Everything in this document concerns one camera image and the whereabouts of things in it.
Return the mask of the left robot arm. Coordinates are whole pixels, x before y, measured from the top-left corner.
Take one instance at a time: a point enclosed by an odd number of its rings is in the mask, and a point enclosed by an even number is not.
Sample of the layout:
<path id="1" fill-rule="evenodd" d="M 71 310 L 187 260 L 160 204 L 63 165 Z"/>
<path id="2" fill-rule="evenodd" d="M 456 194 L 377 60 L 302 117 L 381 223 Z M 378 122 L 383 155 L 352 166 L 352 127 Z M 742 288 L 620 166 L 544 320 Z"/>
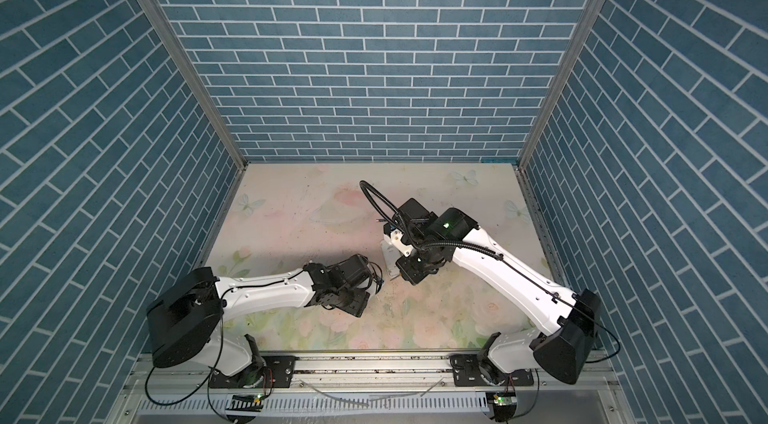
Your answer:
<path id="1" fill-rule="evenodd" d="M 253 336 L 231 340 L 224 335 L 227 322 L 257 312 L 313 306 L 359 318 L 383 283 L 381 266 L 361 254 L 253 278 L 196 268 L 147 307 L 152 364 L 165 369 L 187 361 L 209 362 L 227 377 L 238 375 L 260 365 L 261 358 Z"/>

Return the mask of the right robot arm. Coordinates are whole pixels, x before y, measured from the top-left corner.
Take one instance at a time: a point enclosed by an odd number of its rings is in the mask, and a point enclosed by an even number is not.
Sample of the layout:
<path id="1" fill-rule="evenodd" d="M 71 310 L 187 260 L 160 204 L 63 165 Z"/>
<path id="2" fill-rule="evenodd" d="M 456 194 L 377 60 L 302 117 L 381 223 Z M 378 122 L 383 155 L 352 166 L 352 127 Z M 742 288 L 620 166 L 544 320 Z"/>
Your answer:
<path id="1" fill-rule="evenodd" d="M 483 279 L 532 322 L 528 331 L 489 337 L 477 355 L 488 381 L 528 368 L 564 384 L 578 381 L 598 336 L 602 303 L 596 293 L 576 293 L 543 276 L 455 207 L 437 215 L 410 199 L 384 218 L 383 236 L 397 250 L 395 265 L 407 282 L 417 285 L 452 262 Z"/>

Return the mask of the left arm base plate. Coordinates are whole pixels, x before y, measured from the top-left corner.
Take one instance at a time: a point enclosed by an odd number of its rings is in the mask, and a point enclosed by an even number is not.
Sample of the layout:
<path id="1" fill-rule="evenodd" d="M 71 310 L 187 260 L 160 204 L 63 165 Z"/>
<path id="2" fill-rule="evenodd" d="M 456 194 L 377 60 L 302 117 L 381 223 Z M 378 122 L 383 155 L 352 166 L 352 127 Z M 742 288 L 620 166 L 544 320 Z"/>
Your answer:
<path id="1" fill-rule="evenodd" d="M 297 358 L 292 355 L 263 357 L 264 364 L 251 364 L 233 376 L 215 372 L 209 381 L 213 389 L 262 389 L 289 388 Z"/>

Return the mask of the white remote control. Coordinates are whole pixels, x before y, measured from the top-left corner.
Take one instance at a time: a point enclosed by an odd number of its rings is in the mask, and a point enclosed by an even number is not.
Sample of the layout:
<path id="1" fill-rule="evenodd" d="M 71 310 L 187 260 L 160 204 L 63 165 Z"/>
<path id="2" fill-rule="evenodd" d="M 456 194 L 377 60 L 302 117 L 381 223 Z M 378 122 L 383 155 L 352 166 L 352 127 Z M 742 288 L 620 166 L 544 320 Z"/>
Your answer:
<path id="1" fill-rule="evenodd" d="M 401 257 L 400 251 L 392 244 L 386 241 L 381 242 L 381 251 L 384 257 L 386 272 L 389 280 L 394 280 L 400 276 L 400 270 L 397 267 L 397 260 Z"/>

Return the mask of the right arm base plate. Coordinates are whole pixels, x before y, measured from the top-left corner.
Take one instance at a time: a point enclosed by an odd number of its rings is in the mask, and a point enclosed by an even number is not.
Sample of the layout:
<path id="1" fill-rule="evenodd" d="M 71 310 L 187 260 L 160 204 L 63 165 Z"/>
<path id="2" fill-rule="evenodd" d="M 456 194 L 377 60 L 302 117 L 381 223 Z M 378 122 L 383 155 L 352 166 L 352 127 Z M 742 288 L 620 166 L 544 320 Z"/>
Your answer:
<path id="1" fill-rule="evenodd" d="M 480 358 L 478 354 L 451 354 L 448 362 L 456 387 L 480 386 L 532 386 L 535 379 L 530 370 L 518 369 L 504 373 L 488 358 Z"/>

